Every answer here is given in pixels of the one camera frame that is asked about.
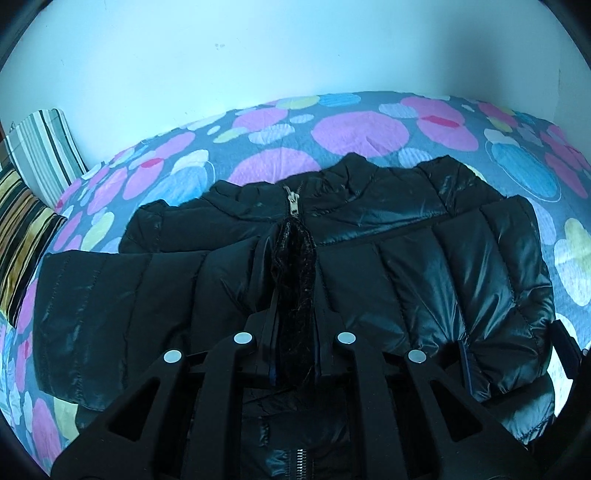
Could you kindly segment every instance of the black puffer jacket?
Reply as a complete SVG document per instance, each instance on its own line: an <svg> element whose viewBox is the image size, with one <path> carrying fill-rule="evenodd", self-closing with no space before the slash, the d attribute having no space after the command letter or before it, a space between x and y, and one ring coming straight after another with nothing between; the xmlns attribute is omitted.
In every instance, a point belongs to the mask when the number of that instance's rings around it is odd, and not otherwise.
<svg viewBox="0 0 591 480"><path fill-rule="evenodd" d="M475 398L524 443L552 416L553 291L534 211L450 157L405 170L349 154L277 184L219 181L179 207L140 208L119 252L48 255L41 269L37 379L81 412L103 410L164 351L208 350L240 331L275 285L281 382L301 385L319 269L330 308L384 352L439 360L465 340ZM343 398L307 392L245 393L244 478L289 475L298 450L314 478L348 478Z"/></svg>

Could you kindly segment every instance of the floral bedsheet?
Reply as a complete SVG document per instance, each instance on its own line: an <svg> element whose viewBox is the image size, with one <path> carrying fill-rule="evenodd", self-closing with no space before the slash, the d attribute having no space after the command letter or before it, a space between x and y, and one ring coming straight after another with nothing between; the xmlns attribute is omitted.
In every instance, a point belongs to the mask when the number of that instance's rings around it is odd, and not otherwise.
<svg viewBox="0 0 591 480"><path fill-rule="evenodd" d="M357 152L379 166L410 168L441 155L465 163L505 195L523 195L540 224L557 317L591 343L591 166L557 126L462 98L362 92L287 98L201 119L144 140L68 188L68 217L49 247L116 252L144 203L179 205L217 180L275 182ZM0 410L28 453L49 471L78 435L76 405L38 389L32 350L37 276L17 327L0 319ZM557 412L570 383L553 355Z"/></svg>

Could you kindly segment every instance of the zipper pull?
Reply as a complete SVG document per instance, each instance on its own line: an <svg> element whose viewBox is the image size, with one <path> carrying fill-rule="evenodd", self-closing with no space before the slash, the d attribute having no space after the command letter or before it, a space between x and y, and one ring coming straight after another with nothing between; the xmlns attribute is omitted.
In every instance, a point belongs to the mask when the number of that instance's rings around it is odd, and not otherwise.
<svg viewBox="0 0 591 480"><path fill-rule="evenodd" d="M290 203L290 214L297 217L300 214L300 207L298 205L300 196L296 192L292 192L288 186L284 186L284 188L287 192L287 200Z"/></svg>

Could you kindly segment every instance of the striped pillowcase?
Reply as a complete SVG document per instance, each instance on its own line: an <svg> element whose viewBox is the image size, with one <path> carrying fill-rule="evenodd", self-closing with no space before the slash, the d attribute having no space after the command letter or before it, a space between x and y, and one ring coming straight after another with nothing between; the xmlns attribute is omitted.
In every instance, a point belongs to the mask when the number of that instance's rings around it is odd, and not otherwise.
<svg viewBox="0 0 591 480"><path fill-rule="evenodd" d="M0 160L6 157L4 164L9 160L33 193L51 208L68 186L88 171L58 109L32 113L4 143Z"/></svg>
<svg viewBox="0 0 591 480"><path fill-rule="evenodd" d="M67 219L48 208L13 166L0 173L0 313L15 326L27 286Z"/></svg>

